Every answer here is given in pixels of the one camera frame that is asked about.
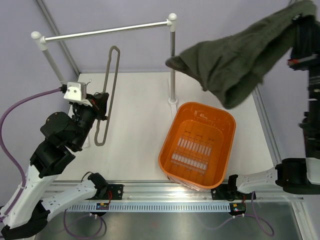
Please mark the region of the dark green shorts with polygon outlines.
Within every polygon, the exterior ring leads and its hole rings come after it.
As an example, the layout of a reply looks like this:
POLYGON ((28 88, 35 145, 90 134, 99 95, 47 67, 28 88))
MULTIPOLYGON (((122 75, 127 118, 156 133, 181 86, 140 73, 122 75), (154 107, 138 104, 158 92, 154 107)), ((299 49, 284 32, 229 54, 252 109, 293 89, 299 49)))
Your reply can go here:
POLYGON ((199 42, 165 65, 196 81, 225 109, 240 105, 294 46, 295 17, 315 17, 311 0, 300 0, 234 35, 199 42))

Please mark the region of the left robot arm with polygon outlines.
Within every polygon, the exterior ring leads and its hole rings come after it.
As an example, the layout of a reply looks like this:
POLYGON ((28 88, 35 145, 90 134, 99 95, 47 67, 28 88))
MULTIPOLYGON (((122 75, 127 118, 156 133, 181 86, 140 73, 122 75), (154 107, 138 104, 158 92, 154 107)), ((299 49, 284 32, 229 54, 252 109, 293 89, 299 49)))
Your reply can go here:
POLYGON ((72 205, 87 199, 103 199, 108 183, 99 173, 56 196, 43 198, 51 183, 65 170, 80 152, 95 120, 106 117, 108 93, 87 94, 89 105, 73 103, 73 116, 64 112, 51 114, 40 131, 45 139, 30 158, 23 177, 10 201, 0 209, 1 230, 5 240, 29 238, 41 230, 55 216, 72 205))

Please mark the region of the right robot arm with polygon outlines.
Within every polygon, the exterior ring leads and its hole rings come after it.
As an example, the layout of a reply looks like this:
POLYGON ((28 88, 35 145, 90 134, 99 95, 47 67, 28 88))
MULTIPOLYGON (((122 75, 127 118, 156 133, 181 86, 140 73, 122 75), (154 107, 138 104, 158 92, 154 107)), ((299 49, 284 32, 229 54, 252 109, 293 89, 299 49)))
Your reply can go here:
POLYGON ((320 193, 320 23, 301 15, 292 23, 290 55, 284 69, 271 76, 275 93, 263 91, 267 103, 274 104, 281 161, 259 173, 230 176, 226 192, 233 199, 270 189, 320 193))

